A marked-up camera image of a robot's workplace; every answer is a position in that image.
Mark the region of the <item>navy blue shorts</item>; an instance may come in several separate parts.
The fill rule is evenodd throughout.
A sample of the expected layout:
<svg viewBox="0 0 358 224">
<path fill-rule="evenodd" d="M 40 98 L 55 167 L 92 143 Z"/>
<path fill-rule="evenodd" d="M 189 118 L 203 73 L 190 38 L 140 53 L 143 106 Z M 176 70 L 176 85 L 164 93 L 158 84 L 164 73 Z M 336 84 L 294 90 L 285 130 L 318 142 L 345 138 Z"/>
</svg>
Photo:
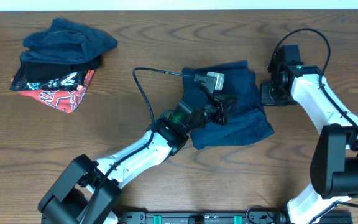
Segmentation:
<svg viewBox="0 0 358 224">
<path fill-rule="evenodd" d="M 237 102 L 229 109 L 227 124 L 209 123 L 203 129 L 190 133 L 197 150 L 216 146 L 246 146 L 257 143 L 274 133 L 260 102 L 256 74 L 249 69 L 248 61 L 224 63 L 205 68 L 184 68 L 182 73 L 217 72 L 224 78 L 221 93 L 237 96 Z"/>
</svg>

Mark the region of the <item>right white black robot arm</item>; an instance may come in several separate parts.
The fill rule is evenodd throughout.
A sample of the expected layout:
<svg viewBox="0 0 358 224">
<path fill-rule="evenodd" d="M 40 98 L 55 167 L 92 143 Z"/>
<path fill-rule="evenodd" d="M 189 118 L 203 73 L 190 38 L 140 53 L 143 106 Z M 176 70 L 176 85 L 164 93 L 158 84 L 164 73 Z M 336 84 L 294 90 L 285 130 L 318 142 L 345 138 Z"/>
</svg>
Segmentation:
<svg viewBox="0 0 358 224">
<path fill-rule="evenodd" d="M 327 84 L 316 65 L 280 62 L 268 66 L 271 80 L 261 84 L 267 106 L 299 104 L 315 125 L 319 139 L 310 164 L 310 184 L 289 200 L 281 223 L 319 223 L 338 205 L 358 197 L 358 117 Z"/>
</svg>

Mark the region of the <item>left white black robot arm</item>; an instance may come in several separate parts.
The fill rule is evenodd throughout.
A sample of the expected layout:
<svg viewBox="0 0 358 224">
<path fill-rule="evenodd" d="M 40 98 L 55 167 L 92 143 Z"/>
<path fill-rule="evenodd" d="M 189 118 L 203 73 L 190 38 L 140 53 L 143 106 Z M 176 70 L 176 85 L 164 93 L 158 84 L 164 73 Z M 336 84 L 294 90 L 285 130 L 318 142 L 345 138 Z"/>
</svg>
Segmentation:
<svg viewBox="0 0 358 224">
<path fill-rule="evenodd" d="M 224 126 L 233 95 L 184 94 L 174 110 L 167 110 L 135 143 L 92 161 L 82 154 L 70 162 L 39 202 L 42 223 L 119 223 L 114 206 L 122 189 L 145 170 L 174 156 L 188 133 L 208 123 Z"/>
</svg>

